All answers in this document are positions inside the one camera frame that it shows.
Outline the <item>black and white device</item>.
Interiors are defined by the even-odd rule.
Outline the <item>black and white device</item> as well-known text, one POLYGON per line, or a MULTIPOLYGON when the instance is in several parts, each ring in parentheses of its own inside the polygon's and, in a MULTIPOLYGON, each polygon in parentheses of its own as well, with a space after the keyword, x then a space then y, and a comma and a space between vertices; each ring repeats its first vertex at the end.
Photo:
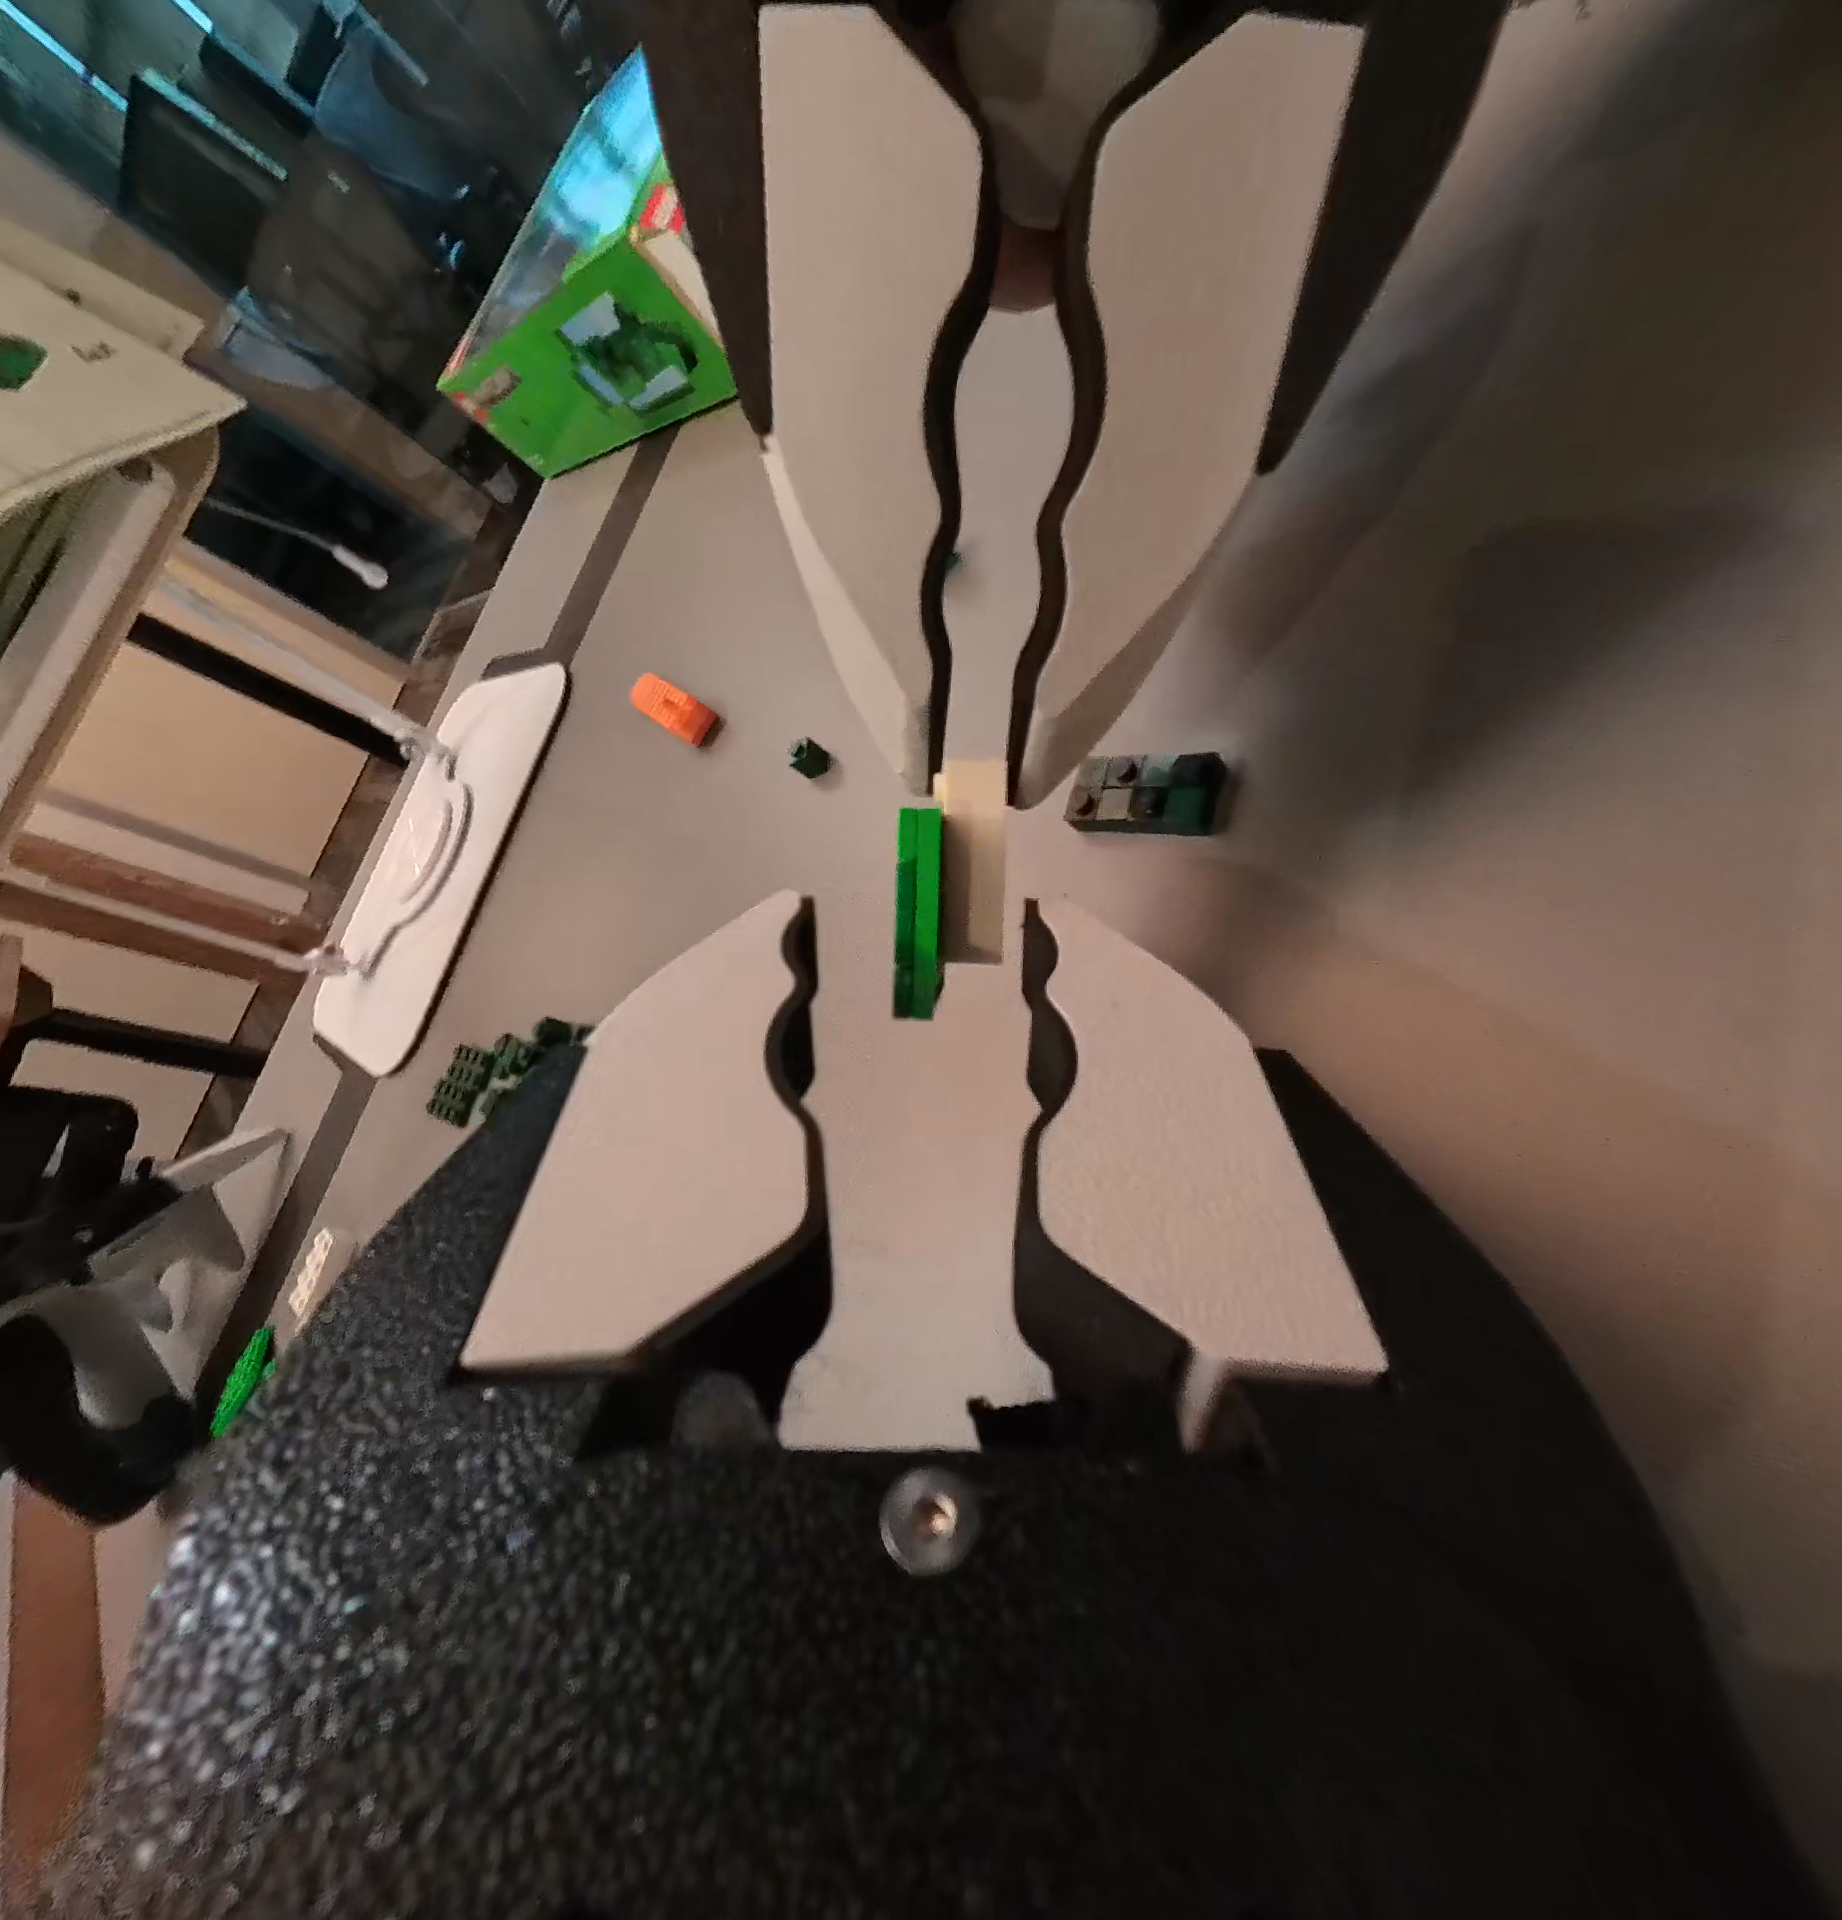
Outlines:
POLYGON ((175 1163, 133 1142, 130 1102, 0 1094, 0 1475, 89 1526, 138 1516, 212 1434, 166 1274, 253 1259, 217 1188, 289 1129, 175 1163))

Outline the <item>dark green grey lego piece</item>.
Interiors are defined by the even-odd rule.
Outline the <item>dark green grey lego piece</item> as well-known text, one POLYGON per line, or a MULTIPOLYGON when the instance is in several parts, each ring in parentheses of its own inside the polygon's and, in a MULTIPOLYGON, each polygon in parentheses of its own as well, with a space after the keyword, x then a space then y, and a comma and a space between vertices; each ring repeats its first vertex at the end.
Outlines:
POLYGON ((1108 836, 1214 836, 1232 764, 1221 756, 1094 756, 1062 818, 1108 836))

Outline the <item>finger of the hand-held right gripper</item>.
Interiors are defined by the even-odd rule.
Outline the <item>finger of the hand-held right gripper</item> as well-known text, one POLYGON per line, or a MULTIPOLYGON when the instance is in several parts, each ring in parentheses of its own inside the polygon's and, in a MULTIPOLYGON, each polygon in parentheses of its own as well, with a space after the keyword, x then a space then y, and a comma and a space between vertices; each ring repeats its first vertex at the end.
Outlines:
POLYGON ((953 691, 954 386, 998 267, 990 142, 874 3, 765 3, 765 470, 866 731, 930 791, 953 691))
POLYGON ((1129 710, 1235 522, 1285 369, 1366 24, 1235 18, 1165 44, 1090 132, 1054 276, 1073 442, 1039 514, 1011 800, 1129 710))

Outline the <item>white book stand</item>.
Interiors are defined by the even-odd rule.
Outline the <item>white book stand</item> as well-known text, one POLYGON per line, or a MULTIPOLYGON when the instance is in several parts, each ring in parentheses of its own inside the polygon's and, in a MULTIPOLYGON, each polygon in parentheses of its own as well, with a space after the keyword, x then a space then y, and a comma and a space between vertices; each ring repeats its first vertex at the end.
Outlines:
POLYGON ((175 506, 192 491, 175 459, 212 442, 216 431, 197 431, 151 459, 64 467, 28 485, 0 470, 0 533, 29 506, 70 506, 64 552, 0 654, 0 887, 12 887, 4 864, 34 791, 89 706, 117 644, 145 609, 158 609, 158 622, 190 644, 175 654, 183 672, 302 725, 339 714, 367 756, 408 766, 402 804, 345 932, 313 953, 242 938, 242 957, 267 971, 321 982, 313 1029, 336 1057, 391 1075, 428 1029, 568 710, 572 672, 557 658, 503 658, 496 677, 462 691, 428 727, 267 638, 190 578, 151 571, 166 559, 175 506))

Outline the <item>lego instruction booklet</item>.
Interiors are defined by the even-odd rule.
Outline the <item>lego instruction booklet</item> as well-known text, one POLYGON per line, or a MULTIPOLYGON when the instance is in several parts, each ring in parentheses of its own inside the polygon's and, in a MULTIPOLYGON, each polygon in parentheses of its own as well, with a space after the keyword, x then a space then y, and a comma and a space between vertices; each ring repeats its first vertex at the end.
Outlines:
POLYGON ((0 218, 0 658, 89 489, 246 408, 192 338, 192 313, 0 218))

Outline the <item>green lego box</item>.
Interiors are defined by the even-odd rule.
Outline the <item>green lego box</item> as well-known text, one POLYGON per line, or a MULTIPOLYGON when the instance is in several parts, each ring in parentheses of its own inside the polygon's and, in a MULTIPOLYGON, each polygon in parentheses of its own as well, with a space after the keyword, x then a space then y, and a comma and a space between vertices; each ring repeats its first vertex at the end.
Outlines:
POLYGON ((539 478, 736 397, 649 50, 583 107, 438 393, 539 478))

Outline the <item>white lego brick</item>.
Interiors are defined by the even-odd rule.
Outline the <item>white lego brick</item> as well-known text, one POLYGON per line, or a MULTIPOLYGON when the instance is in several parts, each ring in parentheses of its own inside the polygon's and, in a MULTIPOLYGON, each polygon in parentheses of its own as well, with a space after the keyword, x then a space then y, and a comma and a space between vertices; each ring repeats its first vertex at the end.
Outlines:
POLYGON ((1008 764, 947 760, 939 800, 939 957, 1002 964, 1008 944, 1008 764))

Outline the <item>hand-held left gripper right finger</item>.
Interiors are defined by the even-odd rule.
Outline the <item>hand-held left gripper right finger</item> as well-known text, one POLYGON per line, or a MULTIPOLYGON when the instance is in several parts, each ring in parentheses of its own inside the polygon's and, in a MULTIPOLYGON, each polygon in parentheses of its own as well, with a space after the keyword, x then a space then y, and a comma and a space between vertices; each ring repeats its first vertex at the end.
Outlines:
POLYGON ((1074 899, 1024 906, 1017 1321, 1090 1439, 1224 1447, 1235 1386, 1387 1345, 1243 1023, 1074 899))

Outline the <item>pile of dark green lego plates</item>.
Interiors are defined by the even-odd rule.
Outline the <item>pile of dark green lego plates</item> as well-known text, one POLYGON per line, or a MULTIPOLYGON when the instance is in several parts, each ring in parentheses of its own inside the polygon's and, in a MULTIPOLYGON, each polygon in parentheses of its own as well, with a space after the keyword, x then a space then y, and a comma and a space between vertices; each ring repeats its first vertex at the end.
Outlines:
POLYGON ((458 1130, 487 1121, 555 1051, 589 1039, 592 1023, 537 1022, 527 1033, 503 1033, 493 1044, 455 1044, 424 1116, 458 1130))

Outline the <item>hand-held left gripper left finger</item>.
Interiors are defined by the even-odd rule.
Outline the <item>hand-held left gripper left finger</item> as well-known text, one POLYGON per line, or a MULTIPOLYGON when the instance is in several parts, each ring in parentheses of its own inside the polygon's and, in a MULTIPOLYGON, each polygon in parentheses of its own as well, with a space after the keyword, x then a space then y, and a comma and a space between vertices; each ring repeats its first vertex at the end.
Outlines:
POLYGON ((645 1361, 816 1243, 816 993, 816 899, 786 887, 592 1029, 469 1371, 645 1361))

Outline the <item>large glass window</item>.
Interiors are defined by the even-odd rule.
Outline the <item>large glass window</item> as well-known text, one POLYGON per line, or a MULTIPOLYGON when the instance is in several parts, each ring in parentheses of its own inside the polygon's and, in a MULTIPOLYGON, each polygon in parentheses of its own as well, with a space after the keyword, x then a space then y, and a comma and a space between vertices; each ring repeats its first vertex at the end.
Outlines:
POLYGON ((0 0, 0 76, 123 107, 138 73, 192 76, 207 39, 282 73, 302 33, 302 3, 276 0, 0 0))

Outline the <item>pile of bright green lego plates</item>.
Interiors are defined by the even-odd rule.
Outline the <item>pile of bright green lego plates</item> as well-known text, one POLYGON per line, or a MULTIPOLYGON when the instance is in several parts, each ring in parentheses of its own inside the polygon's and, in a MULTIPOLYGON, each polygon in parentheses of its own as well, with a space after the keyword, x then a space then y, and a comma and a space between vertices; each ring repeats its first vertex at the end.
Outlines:
POLYGON ((236 1354, 236 1361, 217 1389, 217 1401, 212 1416, 212 1439, 222 1439, 242 1424, 242 1416, 262 1392, 262 1386, 276 1375, 276 1367, 277 1367, 277 1332, 276 1332, 276 1323, 262 1323, 246 1342, 246 1348, 236 1354))

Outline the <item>black office chair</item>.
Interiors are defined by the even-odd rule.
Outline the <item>black office chair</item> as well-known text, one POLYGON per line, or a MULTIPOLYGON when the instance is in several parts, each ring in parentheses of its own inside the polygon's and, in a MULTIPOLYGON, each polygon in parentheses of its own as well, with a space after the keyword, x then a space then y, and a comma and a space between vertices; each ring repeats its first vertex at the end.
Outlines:
POLYGON ((142 67, 123 88, 117 213, 216 287, 246 281, 270 218, 329 204, 336 232, 381 218, 438 276, 485 296, 477 176, 455 145, 381 99, 339 118, 262 67, 200 73, 227 113, 142 67))

